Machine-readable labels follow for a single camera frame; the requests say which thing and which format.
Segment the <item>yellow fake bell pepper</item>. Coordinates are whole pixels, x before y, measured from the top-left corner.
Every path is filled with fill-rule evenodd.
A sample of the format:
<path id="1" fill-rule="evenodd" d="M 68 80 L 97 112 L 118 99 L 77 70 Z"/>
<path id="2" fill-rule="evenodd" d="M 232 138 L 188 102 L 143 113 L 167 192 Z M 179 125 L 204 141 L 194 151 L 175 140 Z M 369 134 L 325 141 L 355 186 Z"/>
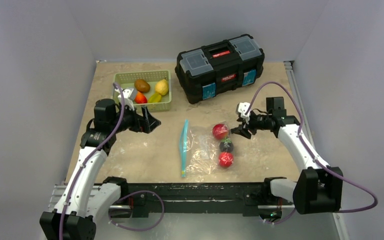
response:
<path id="1" fill-rule="evenodd" d="M 163 96 L 160 93 L 155 92 L 148 98 L 148 103 L 159 103 L 161 102 L 162 98 Z"/>

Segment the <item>yellow fake pear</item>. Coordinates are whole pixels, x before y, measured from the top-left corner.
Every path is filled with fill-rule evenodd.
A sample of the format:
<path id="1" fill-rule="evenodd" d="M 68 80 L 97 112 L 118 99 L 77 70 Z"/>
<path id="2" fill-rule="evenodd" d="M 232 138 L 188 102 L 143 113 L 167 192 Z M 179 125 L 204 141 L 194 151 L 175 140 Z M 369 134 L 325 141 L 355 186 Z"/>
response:
<path id="1" fill-rule="evenodd" d="M 167 79 L 162 79 L 155 84 L 154 90 L 161 96 L 165 96 L 169 92 L 169 82 Z"/>

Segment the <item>brown orange fake fruit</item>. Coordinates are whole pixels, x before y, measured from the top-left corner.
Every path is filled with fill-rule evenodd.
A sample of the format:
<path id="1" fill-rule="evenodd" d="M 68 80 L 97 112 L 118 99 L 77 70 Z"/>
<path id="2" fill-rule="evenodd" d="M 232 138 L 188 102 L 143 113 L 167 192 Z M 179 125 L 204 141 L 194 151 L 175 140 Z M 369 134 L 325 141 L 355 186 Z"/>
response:
<path id="1" fill-rule="evenodd" d="M 150 84 L 142 78 L 135 80 L 134 87 L 141 93 L 148 93 L 151 89 Z"/>

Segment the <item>clear zip top bag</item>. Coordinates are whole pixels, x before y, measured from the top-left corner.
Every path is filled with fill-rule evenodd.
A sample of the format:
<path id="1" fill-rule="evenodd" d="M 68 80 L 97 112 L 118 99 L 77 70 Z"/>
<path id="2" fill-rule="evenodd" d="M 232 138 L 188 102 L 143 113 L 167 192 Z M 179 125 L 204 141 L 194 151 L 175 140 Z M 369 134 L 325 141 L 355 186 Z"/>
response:
<path id="1" fill-rule="evenodd" d="M 234 145 L 233 163 L 230 167 L 219 166 L 220 140 L 213 137 L 212 129 L 216 124 L 225 124 L 229 128 L 229 135 Z M 196 125 L 188 119 L 184 121 L 179 136 L 180 176 L 184 179 L 204 178 L 213 174 L 233 172 L 238 174 L 240 168 L 251 168 L 257 164 L 260 151 L 252 145 L 241 142 L 243 138 L 233 134 L 234 128 L 227 121 L 213 124 Z"/>

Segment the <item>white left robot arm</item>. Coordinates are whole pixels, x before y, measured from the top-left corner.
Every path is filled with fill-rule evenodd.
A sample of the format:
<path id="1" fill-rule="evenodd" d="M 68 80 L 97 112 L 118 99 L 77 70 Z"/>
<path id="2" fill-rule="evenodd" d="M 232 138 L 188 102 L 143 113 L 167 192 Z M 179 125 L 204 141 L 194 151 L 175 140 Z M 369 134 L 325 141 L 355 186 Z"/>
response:
<path id="1" fill-rule="evenodd" d="M 98 100 L 91 119 L 81 137 L 74 172 L 53 209 L 44 211 L 39 224 L 48 240 L 93 240 L 97 222 L 108 212 L 110 205 L 122 205 L 130 197 L 127 181 L 108 177 L 95 195 L 91 195 L 97 175 L 106 161 L 116 134 L 130 130 L 151 133 L 161 125 L 147 107 L 138 114 L 128 100 L 116 103 L 113 99 Z"/>

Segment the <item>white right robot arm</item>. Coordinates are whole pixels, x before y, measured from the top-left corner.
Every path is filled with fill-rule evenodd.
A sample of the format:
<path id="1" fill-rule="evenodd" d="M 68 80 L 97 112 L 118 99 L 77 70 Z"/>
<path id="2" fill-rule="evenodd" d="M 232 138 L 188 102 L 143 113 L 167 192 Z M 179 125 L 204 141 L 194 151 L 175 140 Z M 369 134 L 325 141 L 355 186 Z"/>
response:
<path id="1" fill-rule="evenodd" d="M 294 204 L 299 214 L 333 213 L 340 209 L 343 172 L 331 167 L 310 146 L 294 115 L 288 115 L 283 97 L 266 98 L 266 111 L 256 114 L 251 104 L 240 102 L 236 107 L 238 127 L 231 133 L 250 139 L 258 130 L 270 131 L 286 147 L 298 170 L 296 182 L 284 177 L 266 178 L 260 196 L 268 204 L 279 198 Z"/>

